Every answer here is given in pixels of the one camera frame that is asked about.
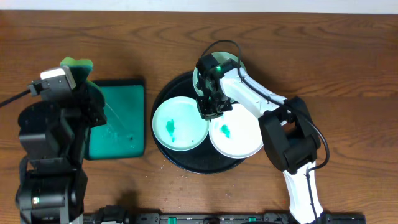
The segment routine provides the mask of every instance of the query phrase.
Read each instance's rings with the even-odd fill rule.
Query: white bowl
[[[263,146],[257,118],[239,103],[232,104],[232,111],[211,120],[209,135],[222,155],[234,159],[252,156]]]
[[[174,151],[187,151],[205,140],[209,121],[200,117],[196,100],[177,96],[156,109],[152,130],[163,146]]]

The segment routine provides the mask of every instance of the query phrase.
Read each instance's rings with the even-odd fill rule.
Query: green paint
[[[227,125],[224,124],[224,125],[220,128],[220,130],[221,130],[222,133],[225,134],[225,136],[226,136],[227,138],[231,137],[231,131],[228,129],[228,126],[227,126]]]
[[[172,142],[175,141],[174,137],[174,131],[175,131],[175,126],[174,126],[174,120],[168,121],[166,124],[166,130],[169,132],[170,137],[172,137]]]

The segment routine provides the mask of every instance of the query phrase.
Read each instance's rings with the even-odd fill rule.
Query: green sponge pad
[[[80,86],[80,84],[87,79],[88,75],[94,68],[94,64],[91,60],[75,60],[71,57],[66,57],[62,60],[60,66],[64,65],[69,67],[77,86]]]

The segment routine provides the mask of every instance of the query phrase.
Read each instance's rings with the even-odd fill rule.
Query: black plate
[[[192,75],[193,72],[187,72],[175,78],[159,93],[150,117],[151,127],[154,113],[164,101],[176,96],[187,96],[194,99],[197,97],[197,93],[192,85]],[[244,159],[232,159],[220,154],[212,145],[209,135],[207,135],[206,139],[196,148],[183,152],[173,151],[164,147],[156,139],[153,129],[152,135],[157,147],[168,160],[176,166],[197,174],[224,172],[236,167],[244,161]]]

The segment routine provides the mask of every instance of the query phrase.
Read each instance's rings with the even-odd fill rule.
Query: white wall
[[[0,0],[0,9],[398,14],[398,0]]]

